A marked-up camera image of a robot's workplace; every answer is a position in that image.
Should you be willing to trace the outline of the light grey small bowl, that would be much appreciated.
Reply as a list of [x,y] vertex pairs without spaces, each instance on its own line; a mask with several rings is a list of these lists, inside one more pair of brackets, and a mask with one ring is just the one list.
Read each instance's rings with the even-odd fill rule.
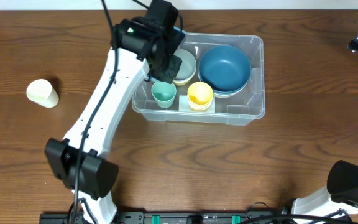
[[192,77],[196,71],[196,59],[193,54],[187,50],[178,49],[175,51],[174,56],[179,57],[182,61],[175,81],[182,81]]

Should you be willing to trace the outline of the white small bowl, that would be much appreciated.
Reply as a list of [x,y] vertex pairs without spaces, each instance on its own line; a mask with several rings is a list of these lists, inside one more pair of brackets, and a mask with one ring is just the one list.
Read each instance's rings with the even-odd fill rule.
[[192,69],[192,68],[181,68],[179,69],[179,72],[177,74],[177,76],[174,79],[174,84],[175,85],[184,85],[186,83],[188,83],[195,75],[196,69]]

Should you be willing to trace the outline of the yellow small bowl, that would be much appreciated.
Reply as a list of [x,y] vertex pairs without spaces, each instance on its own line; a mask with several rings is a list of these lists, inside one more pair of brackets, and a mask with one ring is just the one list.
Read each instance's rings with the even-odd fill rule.
[[186,85],[190,80],[191,80],[191,77],[184,79],[184,80],[174,80],[173,83],[176,86],[182,86],[182,85]]

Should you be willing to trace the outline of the green cup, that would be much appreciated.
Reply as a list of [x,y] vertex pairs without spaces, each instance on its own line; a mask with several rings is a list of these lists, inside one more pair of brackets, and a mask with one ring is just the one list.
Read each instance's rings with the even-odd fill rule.
[[155,82],[152,85],[151,92],[159,107],[167,109],[173,104],[177,89],[173,83]]

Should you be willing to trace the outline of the dark blue bowl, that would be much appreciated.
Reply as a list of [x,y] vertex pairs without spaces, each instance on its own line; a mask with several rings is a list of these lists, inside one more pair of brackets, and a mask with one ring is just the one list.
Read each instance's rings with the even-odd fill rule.
[[207,83],[212,89],[217,91],[234,91],[242,85],[247,84],[250,80],[250,74],[242,73],[207,73],[199,74],[201,82]]
[[251,70],[247,54],[230,45],[220,45],[207,50],[198,65],[198,74],[242,73],[251,75]]

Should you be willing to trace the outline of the yellow cup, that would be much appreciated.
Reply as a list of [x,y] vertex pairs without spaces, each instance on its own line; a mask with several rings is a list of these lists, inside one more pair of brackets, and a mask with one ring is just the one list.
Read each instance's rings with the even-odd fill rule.
[[195,82],[188,88],[188,99],[196,105],[207,105],[213,96],[213,89],[205,82]]
[[212,106],[208,106],[208,107],[203,107],[203,108],[192,108],[190,107],[190,111],[195,111],[195,112],[205,112],[205,113],[212,113],[212,111],[214,110],[214,108]]

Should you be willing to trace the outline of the pink cup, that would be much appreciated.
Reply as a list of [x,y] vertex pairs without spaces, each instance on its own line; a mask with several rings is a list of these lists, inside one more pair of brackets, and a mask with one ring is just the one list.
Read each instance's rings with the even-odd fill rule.
[[212,101],[210,101],[210,102],[208,102],[208,103],[206,103],[206,104],[203,104],[203,105],[196,104],[196,103],[194,103],[194,102],[192,102],[192,101],[189,101],[188,104],[189,104],[189,107],[192,107],[192,108],[203,108],[203,107],[205,107],[205,106],[206,106],[206,107],[211,106],[211,105],[212,105]]

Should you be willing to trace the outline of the beige large bowl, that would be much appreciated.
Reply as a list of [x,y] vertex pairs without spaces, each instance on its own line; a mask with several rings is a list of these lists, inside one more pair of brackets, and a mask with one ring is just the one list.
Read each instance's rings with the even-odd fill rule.
[[238,94],[240,91],[242,91],[246,87],[246,85],[247,84],[244,84],[240,88],[238,88],[234,91],[217,91],[217,90],[213,89],[213,93],[216,98],[229,98],[229,97],[232,97],[232,96]]

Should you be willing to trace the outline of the cream white cup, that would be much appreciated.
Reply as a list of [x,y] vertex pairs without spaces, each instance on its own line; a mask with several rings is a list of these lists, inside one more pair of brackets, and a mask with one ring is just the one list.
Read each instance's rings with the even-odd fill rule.
[[59,102],[59,96],[52,84],[45,79],[34,80],[26,90],[27,98],[45,108],[53,108]]

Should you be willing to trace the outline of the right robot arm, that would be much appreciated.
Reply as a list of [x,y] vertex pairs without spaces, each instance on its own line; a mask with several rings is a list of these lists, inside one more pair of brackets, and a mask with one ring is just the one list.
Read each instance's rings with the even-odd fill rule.
[[358,214],[358,166],[337,161],[329,172],[326,186],[296,199],[290,213],[328,218]]

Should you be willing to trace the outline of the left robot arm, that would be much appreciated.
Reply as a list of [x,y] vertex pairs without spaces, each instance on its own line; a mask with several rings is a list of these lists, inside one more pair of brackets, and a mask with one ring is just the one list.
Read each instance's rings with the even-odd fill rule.
[[142,17],[110,24],[111,48],[101,78],[82,114],[62,140],[51,138],[45,155],[54,176],[74,193],[60,223],[112,223],[111,196],[119,167],[109,162],[112,139],[126,107],[142,82],[172,83],[185,38],[183,18],[172,3],[154,0]]

